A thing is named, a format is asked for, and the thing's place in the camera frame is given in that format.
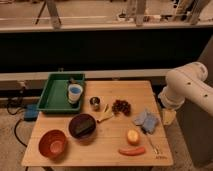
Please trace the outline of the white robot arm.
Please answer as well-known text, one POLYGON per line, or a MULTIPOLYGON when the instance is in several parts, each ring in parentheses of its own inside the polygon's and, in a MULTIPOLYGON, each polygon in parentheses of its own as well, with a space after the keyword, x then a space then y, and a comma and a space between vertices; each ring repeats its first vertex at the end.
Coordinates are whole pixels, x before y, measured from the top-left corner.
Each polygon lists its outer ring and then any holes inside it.
POLYGON ((192 62, 166 73, 166 86, 158 95, 163 105, 164 125, 173 122, 186 99, 213 116, 213 87, 205 83, 207 77, 207 67, 201 62, 192 62))

